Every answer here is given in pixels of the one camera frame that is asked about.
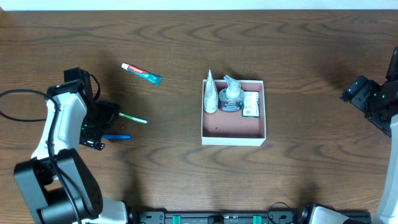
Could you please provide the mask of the green white small packet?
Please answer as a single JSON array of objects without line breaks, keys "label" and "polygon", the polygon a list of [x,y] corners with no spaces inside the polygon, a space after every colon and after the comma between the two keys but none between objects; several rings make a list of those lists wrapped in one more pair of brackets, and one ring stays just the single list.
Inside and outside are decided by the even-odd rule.
[{"label": "green white small packet", "polygon": [[242,110],[243,118],[259,117],[259,93],[255,91],[244,92],[244,102]]}]

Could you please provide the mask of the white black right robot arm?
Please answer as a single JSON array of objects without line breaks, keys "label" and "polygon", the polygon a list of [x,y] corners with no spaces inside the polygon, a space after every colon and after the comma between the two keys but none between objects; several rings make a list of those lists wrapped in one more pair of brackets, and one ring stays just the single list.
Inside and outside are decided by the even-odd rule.
[{"label": "white black right robot arm", "polygon": [[340,99],[360,110],[390,140],[387,173],[372,221],[397,223],[397,47],[392,50],[384,83],[360,75]]}]

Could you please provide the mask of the white Pantene conditioner tube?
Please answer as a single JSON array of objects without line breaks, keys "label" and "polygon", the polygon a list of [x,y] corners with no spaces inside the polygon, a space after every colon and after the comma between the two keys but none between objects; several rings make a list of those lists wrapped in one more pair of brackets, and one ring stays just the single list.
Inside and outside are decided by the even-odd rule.
[{"label": "white Pantene conditioner tube", "polygon": [[218,91],[213,79],[211,70],[208,71],[208,77],[203,95],[203,109],[206,113],[213,114],[218,109]]}]

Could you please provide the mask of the clear blue pump bottle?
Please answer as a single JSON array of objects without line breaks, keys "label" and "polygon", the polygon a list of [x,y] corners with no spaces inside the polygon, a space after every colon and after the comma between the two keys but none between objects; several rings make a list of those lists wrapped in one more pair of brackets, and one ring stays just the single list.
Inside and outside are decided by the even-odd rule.
[{"label": "clear blue pump bottle", "polygon": [[244,91],[241,89],[241,83],[229,75],[224,76],[227,87],[222,89],[218,95],[218,109],[224,112],[239,111],[244,103]]}]

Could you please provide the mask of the green white toothbrush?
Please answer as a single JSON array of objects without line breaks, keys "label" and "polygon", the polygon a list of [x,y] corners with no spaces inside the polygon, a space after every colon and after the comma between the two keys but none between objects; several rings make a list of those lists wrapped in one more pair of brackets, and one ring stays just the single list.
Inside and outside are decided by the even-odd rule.
[{"label": "green white toothbrush", "polygon": [[130,120],[133,120],[133,121],[138,122],[138,123],[147,124],[146,120],[141,119],[141,118],[137,118],[137,117],[134,117],[134,116],[131,116],[131,115],[128,115],[128,114],[119,113],[119,116],[121,116],[123,118],[127,118],[127,119],[130,119]]}]

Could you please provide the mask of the red green toothpaste tube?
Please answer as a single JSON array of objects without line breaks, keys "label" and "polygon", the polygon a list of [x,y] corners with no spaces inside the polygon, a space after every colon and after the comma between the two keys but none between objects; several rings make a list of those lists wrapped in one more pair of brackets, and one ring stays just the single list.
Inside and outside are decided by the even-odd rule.
[{"label": "red green toothpaste tube", "polygon": [[162,81],[162,77],[155,75],[151,72],[147,72],[141,68],[135,67],[133,65],[127,64],[127,63],[123,63],[121,65],[121,67],[125,70],[127,70],[128,72],[131,72],[135,75],[137,75],[138,77],[141,77],[145,80],[147,80],[148,82],[151,82],[154,85],[159,86],[161,81]]}]

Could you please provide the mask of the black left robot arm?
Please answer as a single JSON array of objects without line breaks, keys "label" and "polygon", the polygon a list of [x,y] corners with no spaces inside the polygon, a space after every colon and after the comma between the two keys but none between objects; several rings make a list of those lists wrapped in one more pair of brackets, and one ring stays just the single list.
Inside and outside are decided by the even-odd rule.
[{"label": "black left robot arm", "polygon": [[36,223],[127,223],[125,203],[102,196],[78,153],[91,88],[79,80],[51,86],[45,94],[47,119],[30,160],[14,177]]}]

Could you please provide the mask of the small blue object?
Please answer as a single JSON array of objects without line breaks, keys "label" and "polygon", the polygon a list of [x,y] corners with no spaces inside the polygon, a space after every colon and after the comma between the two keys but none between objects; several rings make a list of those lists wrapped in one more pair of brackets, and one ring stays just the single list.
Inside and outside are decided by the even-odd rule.
[{"label": "small blue object", "polygon": [[108,140],[128,140],[131,139],[129,134],[105,134],[102,136],[103,139]]}]

